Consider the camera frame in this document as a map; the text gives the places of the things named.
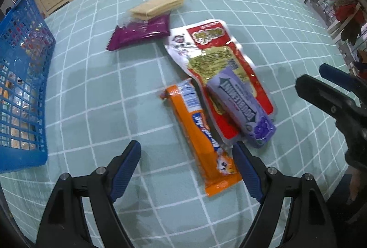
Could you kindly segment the right hand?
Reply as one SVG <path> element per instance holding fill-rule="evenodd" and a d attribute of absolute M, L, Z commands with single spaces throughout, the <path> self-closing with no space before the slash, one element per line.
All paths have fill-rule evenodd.
<path fill-rule="evenodd" d="M 351 181 L 349 184 L 349 188 L 350 188 L 349 200 L 355 201 L 359 190 L 362 188 L 361 172 L 356 168 L 350 167 L 349 173 L 351 174 Z"/>

